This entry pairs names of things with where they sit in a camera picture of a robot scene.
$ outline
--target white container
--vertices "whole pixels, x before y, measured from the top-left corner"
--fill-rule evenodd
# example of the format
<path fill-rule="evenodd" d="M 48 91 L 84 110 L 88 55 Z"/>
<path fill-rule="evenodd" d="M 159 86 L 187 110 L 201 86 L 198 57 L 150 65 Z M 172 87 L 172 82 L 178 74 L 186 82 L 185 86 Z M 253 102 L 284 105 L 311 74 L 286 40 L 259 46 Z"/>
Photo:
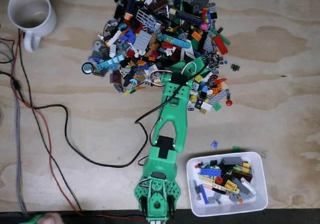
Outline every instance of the white container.
<path fill-rule="evenodd" d="M 196 200 L 196 191 L 192 184 L 193 180 L 196 180 L 197 185 L 199 184 L 208 184 L 204 181 L 198 179 L 199 169 L 195 168 L 195 165 L 198 163 L 210 162 L 211 160 L 217 160 L 218 163 L 221 162 L 224 157 L 235 157 L 240 156 L 242 160 L 248 161 L 251 164 L 252 168 L 252 180 L 251 185 L 256 189 L 256 196 L 249 200 L 244 200 L 243 203 L 232 203 L 227 196 L 222 195 L 221 205 L 215 204 L 205 204 L 202 194 L 201 200 Z M 211 156 L 202 156 L 190 159 L 186 164 L 186 174 L 189 186 L 189 197 L 191 203 L 192 212 L 199 217 L 203 216 L 214 216 L 214 215 L 228 215 L 228 214 L 236 214 L 250 211 L 263 210 L 268 205 L 268 194 L 266 191 L 266 180 L 264 178 L 264 168 L 262 165 L 262 160 L 260 155 L 256 152 L 238 152 L 238 153 L 230 153 L 230 154 L 222 154 L 222 155 L 211 155 Z M 207 197 L 213 196 L 214 192 L 212 190 L 205 188 L 205 193 Z"/>

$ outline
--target blue lego brick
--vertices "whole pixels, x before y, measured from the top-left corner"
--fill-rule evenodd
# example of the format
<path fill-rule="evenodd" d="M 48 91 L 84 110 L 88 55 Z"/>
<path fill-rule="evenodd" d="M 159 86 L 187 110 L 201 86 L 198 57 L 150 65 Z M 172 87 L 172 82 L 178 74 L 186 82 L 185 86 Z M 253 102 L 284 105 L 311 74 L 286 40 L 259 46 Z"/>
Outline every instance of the blue lego brick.
<path fill-rule="evenodd" d="M 213 149 L 216 149 L 217 146 L 218 146 L 218 142 L 213 141 L 212 144 L 211 144 L 211 147 L 212 147 Z"/>
<path fill-rule="evenodd" d="M 219 100 L 221 100 L 225 95 L 227 95 L 225 90 L 220 91 L 217 95 L 215 95 L 212 99 L 208 101 L 209 104 L 214 105 Z"/>
<path fill-rule="evenodd" d="M 204 191 L 204 186 L 203 185 L 199 185 L 199 188 L 200 188 L 200 191 L 201 191 L 201 194 L 202 194 L 202 196 L 203 196 L 203 200 L 204 200 L 204 202 L 205 202 L 205 204 L 207 205 L 207 204 L 209 204 L 209 202 L 208 202 L 208 199 L 207 199 L 207 195 L 206 195 L 206 192 Z"/>
<path fill-rule="evenodd" d="M 125 58 L 124 58 L 123 55 L 115 56 L 115 57 L 112 58 L 112 59 L 109 59 L 109 60 L 106 60 L 106 61 L 104 61 L 104 62 L 102 62 L 102 63 L 100 63 L 100 64 L 97 64 L 95 68 L 96 68 L 97 70 L 103 70 L 103 69 L 105 69 L 105 68 L 108 68 L 108 67 L 110 67 L 110 66 L 113 66 L 113 65 L 119 63 L 120 61 L 122 61 L 122 60 L 124 60 L 124 59 L 125 59 Z"/>
<path fill-rule="evenodd" d="M 136 5 L 136 0 L 128 0 L 128 4 L 127 4 L 127 8 L 126 8 L 126 12 L 133 14 L 135 12 L 134 7 Z"/>
<path fill-rule="evenodd" d="M 188 43 L 188 42 L 185 42 L 185 41 L 182 41 L 182 40 L 178 40 L 176 38 L 173 38 L 171 36 L 168 36 L 168 35 L 163 35 L 162 36 L 162 39 L 168 43 L 171 43 L 173 45 L 177 45 L 177 46 L 180 46 L 182 48 L 190 48 L 191 47 L 191 44 Z"/>
<path fill-rule="evenodd" d="M 200 175 L 221 176 L 221 170 L 220 169 L 201 168 Z"/>
<path fill-rule="evenodd" d="M 198 25 L 198 26 L 200 26 L 202 24 L 202 20 L 200 18 L 193 16 L 193 15 L 188 15 L 188 14 L 180 12 L 180 11 L 177 11 L 175 13 L 175 16 L 178 19 L 184 20 L 190 24 L 194 24 L 194 25 Z"/>

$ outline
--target green object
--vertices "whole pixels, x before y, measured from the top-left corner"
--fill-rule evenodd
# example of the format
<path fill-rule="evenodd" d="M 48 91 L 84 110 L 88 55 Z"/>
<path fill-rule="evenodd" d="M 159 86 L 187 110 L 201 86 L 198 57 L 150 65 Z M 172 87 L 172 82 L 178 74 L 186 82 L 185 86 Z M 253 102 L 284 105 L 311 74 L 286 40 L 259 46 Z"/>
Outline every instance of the green object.
<path fill-rule="evenodd" d="M 198 45 L 199 45 L 199 41 L 196 39 L 192 39 L 191 40 L 191 45 L 192 45 L 192 49 L 197 50 L 198 49 Z"/>
<path fill-rule="evenodd" d="M 233 146 L 232 147 L 232 152 L 240 152 L 240 147 L 239 146 Z"/>
<path fill-rule="evenodd" d="M 196 65 L 197 72 L 205 65 L 200 57 L 194 59 L 193 62 Z M 167 68 L 167 70 L 173 73 L 181 73 L 185 65 L 184 61 L 180 61 Z M 194 74 L 190 73 L 188 69 L 194 70 L 194 65 L 188 65 L 184 71 L 183 74 L 187 78 Z M 174 94 L 179 85 L 171 82 L 171 73 L 164 73 L 161 81 L 165 85 L 161 99 L 163 103 Z M 192 82 L 193 80 L 186 82 L 176 96 L 159 110 L 158 121 L 154 127 L 154 134 L 151 140 L 152 147 L 143 165 L 143 175 L 140 179 L 142 182 L 136 186 L 134 191 L 134 195 L 139 202 L 139 209 L 144 212 L 146 219 L 149 221 L 166 221 L 169 219 L 169 215 L 173 216 L 176 209 L 176 202 L 180 196 L 180 188 L 175 181 L 177 174 L 176 157 L 178 152 L 183 151 L 187 135 L 186 107 Z M 168 121 L 173 123 L 176 136 L 173 141 L 173 149 L 171 146 L 166 150 L 167 154 L 164 157 L 163 149 L 162 154 L 160 152 L 160 148 L 164 147 L 156 146 L 156 144 L 160 130 Z"/>
<path fill-rule="evenodd" d="M 212 107 L 215 109 L 215 111 L 218 111 L 219 109 L 221 109 L 221 105 L 218 102 L 212 105 Z"/>
<path fill-rule="evenodd" d="M 42 217 L 42 215 L 35 215 L 30 221 L 21 222 L 20 224 L 36 224 L 36 222 Z"/>
<path fill-rule="evenodd" d="M 219 35 L 222 39 L 222 41 L 226 44 L 226 45 L 230 45 L 230 41 L 227 40 L 224 36 L 222 36 L 221 34 L 219 34 L 216 30 L 214 30 L 213 28 L 209 29 L 212 33 L 214 33 L 215 35 Z"/>

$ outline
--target white mug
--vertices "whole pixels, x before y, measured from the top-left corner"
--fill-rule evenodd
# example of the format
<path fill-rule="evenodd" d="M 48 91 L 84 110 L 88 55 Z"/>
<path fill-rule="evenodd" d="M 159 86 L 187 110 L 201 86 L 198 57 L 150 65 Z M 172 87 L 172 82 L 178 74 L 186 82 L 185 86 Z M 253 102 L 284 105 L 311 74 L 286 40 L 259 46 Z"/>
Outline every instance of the white mug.
<path fill-rule="evenodd" d="M 25 31 L 24 46 L 28 52 L 39 47 L 42 36 L 56 26 L 56 14 L 49 0 L 10 0 L 8 16 L 11 22 Z"/>

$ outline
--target plywood surface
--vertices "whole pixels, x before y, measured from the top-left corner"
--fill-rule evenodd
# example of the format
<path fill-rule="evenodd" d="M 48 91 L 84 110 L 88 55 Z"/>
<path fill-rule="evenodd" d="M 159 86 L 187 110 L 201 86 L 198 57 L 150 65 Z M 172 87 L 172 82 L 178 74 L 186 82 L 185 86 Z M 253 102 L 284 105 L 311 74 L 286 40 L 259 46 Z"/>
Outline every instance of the plywood surface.
<path fill-rule="evenodd" d="M 223 67 L 234 105 L 206 115 L 188 113 L 185 149 L 178 155 L 178 208 L 190 208 L 186 162 L 240 146 L 263 159 L 269 208 L 320 207 L 320 0 L 213 0 L 217 26 L 231 41 L 226 59 L 239 72 Z M 103 163 L 126 163 L 144 142 L 134 120 L 160 103 L 161 90 L 148 88 L 118 94 L 109 77 L 85 76 L 81 66 L 91 54 L 113 0 L 51 0 L 55 31 L 35 53 L 23 52 L 34 103 L 63 103 L 70 110 L 70 140 L 88 157 Z M 0 0 L 0 37 L 17 38 Z M 9 70 L 1 65 L 0 70 Z M 21 66 L 16 76 L 22 80 Z M 18 210 L 15 191 L 13 94 L 0 76 L 0 211 Z M 94 166 L 75 154 L 64 139 L 62 109 L 43 110 L 53 155 L 83 209 L 135 209 L 133 195 L 142 168 Z M 156 116 L 143 123 L 147 131 Z M 68 210 L 49 173 L 48 155 L 29 109 L 22 107 L 23 196 L 28 210 Z M 214 152 L 210 144 L 219 142 Z M 146 148 L 141 156 L 148 153 Z"/>

